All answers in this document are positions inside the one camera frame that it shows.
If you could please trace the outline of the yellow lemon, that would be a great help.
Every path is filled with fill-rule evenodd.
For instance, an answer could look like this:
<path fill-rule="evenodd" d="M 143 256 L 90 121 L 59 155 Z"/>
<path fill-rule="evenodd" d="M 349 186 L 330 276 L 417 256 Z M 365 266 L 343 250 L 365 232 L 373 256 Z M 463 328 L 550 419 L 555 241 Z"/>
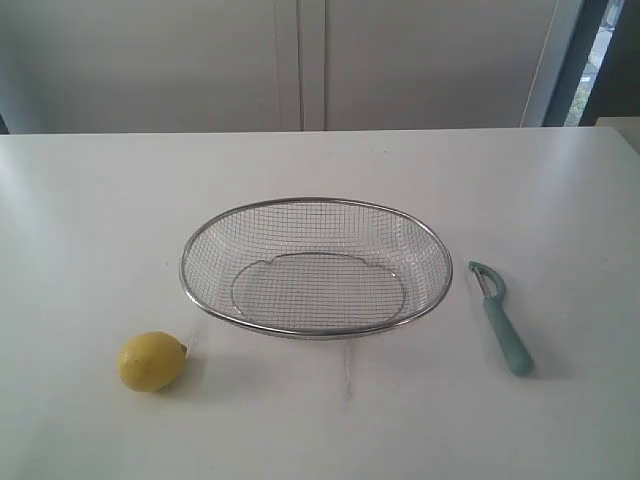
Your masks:
<path fill-rule="evenodd" d="M 135 392 L 162 390 L 176 380 L 187 362 L 187 347 L 161 331 L 133 337 L 121 349 L 118 359 L 122 383 Z"/>

